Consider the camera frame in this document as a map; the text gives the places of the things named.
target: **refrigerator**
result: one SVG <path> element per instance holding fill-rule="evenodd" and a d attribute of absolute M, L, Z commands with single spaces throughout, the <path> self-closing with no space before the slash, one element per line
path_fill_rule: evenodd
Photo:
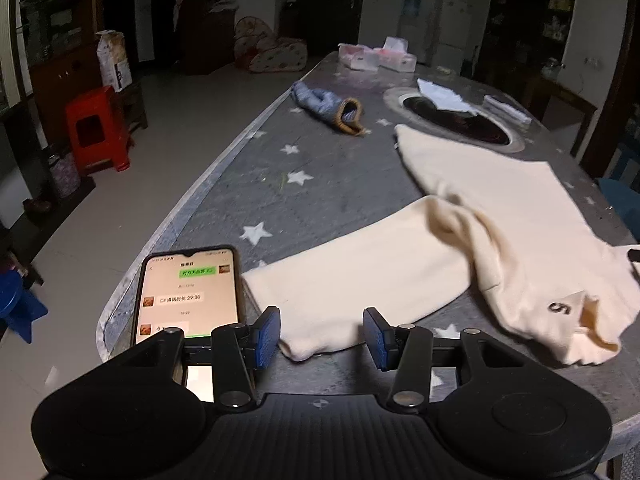
<path fill-rule="evenodd" d="M 471 13 L 464 0 L 436 0 L 427 24 L 425 63 L 460 74 L 470 28 Z"/>

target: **blue plastic stool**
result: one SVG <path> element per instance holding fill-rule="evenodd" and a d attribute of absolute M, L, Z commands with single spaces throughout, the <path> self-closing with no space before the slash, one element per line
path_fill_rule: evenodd
<path fill-rule="evenodd" d="M 640 194 L 612 178 L 597 178 L 600 191 L 636 240 L 640 240 Z"/>
<path fill-rule="evenodd" d="M 31 344 L 31 322 L 47 312 L 47 307 L 22 288 L 22 277 L 17 270 L 0 274 L 0 317 L 27 343 Z"/>

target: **gray floor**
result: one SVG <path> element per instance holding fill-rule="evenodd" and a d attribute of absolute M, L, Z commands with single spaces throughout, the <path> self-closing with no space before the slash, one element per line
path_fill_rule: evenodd
<path fill-rule="evenodd" d="M 227 66 L 209 76 L 143 78 L 149 128 L 134 134 L 131 167 L 95 173 L 94 192 L 38 254 L 45 284 L 34 291 L 49 314 L 34 323 L 33 343 L 11 331 L 0 343 L 2 478 L 44 475 L 31 441 L 33 410 L 100 364 L 96 324 L 124 272 L 202 171 L 299 76 Z"/>

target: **smartphone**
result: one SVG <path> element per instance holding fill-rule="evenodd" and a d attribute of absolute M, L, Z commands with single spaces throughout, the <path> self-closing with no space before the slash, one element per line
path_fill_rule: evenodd
<path fill-rule="evenodd" d="M 150 254 L 142 263 L 131 345 L 169 326 L 185 337 L 209 336 L 229 323 L 244 322 L 238 252 L 232 246 Z M 210 367 L 189 367 L 186 386 L 212 401 Z"/>

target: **black phone case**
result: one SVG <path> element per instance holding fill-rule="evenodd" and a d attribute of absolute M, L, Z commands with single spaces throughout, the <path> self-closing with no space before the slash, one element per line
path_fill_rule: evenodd
<path fill-rule="evenodd" d="M 242 280 L 240 279 L 240 256 L 238 250 L 231 245 L 216 245 L 212 247 L 201 247 L 197 249 L 182 249 L 177 251 L 164 251 L 162 253 L 149 254 L 142 261 L 142 269 L 140 271 L 140 280 L 138 281 L 138 291 L 136 292 L 136 306 L 133 311 L 133 327 L 131 330 L 131 338 L 129 347 L 136 344 L 136 327 L 138 326 L 138 316 L 140 314 L 140 299 L 142 298 L 142 285 L 145 282 L 146 264 L 151 258 L 158 256 L 172 256 L 173 254 L 182 254 L 183 256 L 193 256 L 195 253 L 203 253 L 205 251 L 216 251 L 220 249 L 229 249 L 234 256 L 234 284 L 236 287 L 236 312 L 238 313 L 238 322 L 244 323 L 246 312 L 244 310 L 244 294 L 242 293 Z"/>

